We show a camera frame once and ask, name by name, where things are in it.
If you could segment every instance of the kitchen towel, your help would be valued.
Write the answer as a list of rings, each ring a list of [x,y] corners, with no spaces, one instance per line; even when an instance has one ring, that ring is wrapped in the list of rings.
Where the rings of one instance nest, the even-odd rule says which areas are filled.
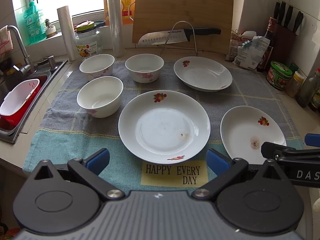
[[[6,25],[0,29],[0,56],[13,49],[11,35],[7,27],[8,26]]]
[[[287,145],[303,149],[303,143],[287,109],[276,93],[277,90],[268,84],[263,74],[229,68],[233,77],[230,87],[215,93],[207,93],[186,86],[175,75],[173,65],[174,62],[165,62],[160,77],[156,81],[141,84],[130,78],[124,61],[115,62],[113,76],[121,79],[124,84],[122,103],[117,112],[102,119],[89,116],[78,106],[76,97],[87,80],[79,70],[74,71],[45,113],[31,142],[23,170],[31,172],[42,159],[50,159],[54,164],[63,164],[75,157],[87,158],[105,147],[110,152],[110,163],[101,172],[100,177],[126,194],[130,190],[188,190],[192,192],[197,186],[165,187],[160,186],[161,181],[157,184],[159,186],[150,186],[152,178],[146,177],[145,173],[152,172],[153,166],[148,166],[147,163],[131,154],[119,137],[118,120],[125,105],[142,93],[160,89],[174,90],[192,97],[204,107],[209,116],[211,123],[209,141],[204,149],[190,161],[199,163],[205,161],[206,152],[210,148],[228,155],[221,141],[220,122],[226,111],[234,106],[243,105],[253,106],[267,113],[280,126]],[[208,180],[215,178],[213,171],[206,168]]]

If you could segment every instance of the green jar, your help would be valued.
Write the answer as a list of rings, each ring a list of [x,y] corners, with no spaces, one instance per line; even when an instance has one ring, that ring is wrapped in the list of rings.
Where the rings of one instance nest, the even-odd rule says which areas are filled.
[[[292,71],[286,65],[271,61],[270,68],[267,74],[267,80],[271,86],[279,90],[284,90],[285,85],[292,77]]]

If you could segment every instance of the plastic wrap roll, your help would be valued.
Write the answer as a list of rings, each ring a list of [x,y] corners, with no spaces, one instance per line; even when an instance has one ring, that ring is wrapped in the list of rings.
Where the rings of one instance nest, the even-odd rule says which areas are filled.
[[[124,55],[123,31],[122,31],[122,14],[121,0],[107,0],[111,43],[115,57]]]
[[[69,12],[69,6],[63,6],[57,9],[60,28],[64,45],[66,46],[68,58],[73,61],[80,57],[76,50],[76,37],[73,30],[72,18]]]

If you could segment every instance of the knife block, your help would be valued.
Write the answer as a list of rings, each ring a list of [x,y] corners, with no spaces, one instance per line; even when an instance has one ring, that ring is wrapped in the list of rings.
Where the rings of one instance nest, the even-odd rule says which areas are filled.
[[[272,60],[285,64],[297,35],[280,24],[276,24],[273,33],[273,50],[268,65]]]

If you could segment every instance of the green dish soap bottle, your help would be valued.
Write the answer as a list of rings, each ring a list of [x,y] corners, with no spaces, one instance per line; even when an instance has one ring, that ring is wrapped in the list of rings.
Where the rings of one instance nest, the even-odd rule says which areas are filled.
[[[35,0],[29,0],[29,8],[24,12],[23,18],[26,23],[30,44],[46,38],[43,10],[35,5]]]

